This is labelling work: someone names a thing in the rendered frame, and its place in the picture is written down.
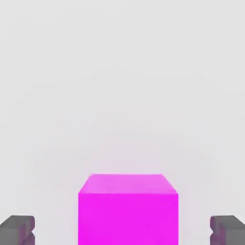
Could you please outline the small magenta cube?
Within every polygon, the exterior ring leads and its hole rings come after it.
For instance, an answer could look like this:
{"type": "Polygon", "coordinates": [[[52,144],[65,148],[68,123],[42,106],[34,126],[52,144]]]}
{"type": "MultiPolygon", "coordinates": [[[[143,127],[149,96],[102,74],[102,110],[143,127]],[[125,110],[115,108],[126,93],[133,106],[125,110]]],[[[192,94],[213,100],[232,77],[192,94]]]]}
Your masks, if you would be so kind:
{"type": "Polygon", "coordinates": [[[78,193],[78,245],[178,245],[178,192],[162,174],[92,174],[78,193]]]}

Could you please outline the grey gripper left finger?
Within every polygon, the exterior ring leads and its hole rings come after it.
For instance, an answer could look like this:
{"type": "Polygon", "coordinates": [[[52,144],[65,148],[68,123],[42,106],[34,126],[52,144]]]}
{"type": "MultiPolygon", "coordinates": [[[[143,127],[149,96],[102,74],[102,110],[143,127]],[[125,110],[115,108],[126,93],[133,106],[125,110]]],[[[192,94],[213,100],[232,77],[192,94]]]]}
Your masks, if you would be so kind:
{"type": "Polygon", "coordinates": [[[0,224],[0,245],[35,245],[35,218],[11,215],[0,224]]]}

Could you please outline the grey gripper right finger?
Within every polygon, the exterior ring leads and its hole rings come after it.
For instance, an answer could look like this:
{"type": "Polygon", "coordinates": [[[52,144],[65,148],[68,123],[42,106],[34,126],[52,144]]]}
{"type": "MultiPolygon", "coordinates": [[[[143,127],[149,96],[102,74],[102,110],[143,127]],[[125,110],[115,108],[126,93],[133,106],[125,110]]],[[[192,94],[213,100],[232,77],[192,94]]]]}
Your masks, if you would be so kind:
{"type": "Polygon", "coordinates": [[[210,218],[210,245],[245,245],[245,224],[233,215],[210,218]]]}

